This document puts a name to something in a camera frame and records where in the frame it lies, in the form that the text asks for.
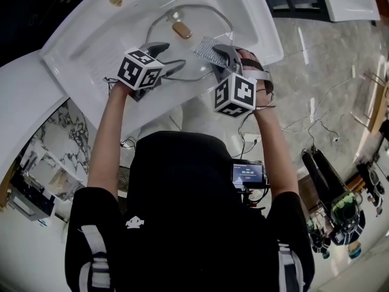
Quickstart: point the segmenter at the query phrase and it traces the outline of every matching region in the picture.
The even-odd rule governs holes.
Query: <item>white box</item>
[[[237,118],[255,110],[256,80],[236,73],[220,82],[214,92],[215,111]]]
[[[164,64],[132,47],[124,53],[117,76],[131,89],[140,90],[154,86],[163,68]]]

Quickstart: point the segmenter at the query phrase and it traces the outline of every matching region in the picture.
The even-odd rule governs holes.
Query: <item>electronic device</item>
[[[231,179],[237,189],[269,188],[262,161],[232,159]]]

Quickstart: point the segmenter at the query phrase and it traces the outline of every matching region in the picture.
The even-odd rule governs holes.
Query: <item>brown oval object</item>
[[[174,23],[172,28],[182,39],[189,39],[192,36],[192,31],[183,22]]]

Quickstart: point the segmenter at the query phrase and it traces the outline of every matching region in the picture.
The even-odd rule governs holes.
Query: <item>black pants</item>
[[[316,153],[313,154],[313,158],[325,181],[320,176],[311,154],[306,152],[303,154],[302,158],[304,165],[308,169],[309,175],[314,182],[318,197],[324,204],[331,203],[333,199],[345,192],[343,183],[335,174],[332,165],[320,150],[316,150]]]

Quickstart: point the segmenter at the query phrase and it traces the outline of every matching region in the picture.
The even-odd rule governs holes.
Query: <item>display screen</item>
[[[261,164],[234,164],[232,183],[261,183],[263,180],[263,166]]]

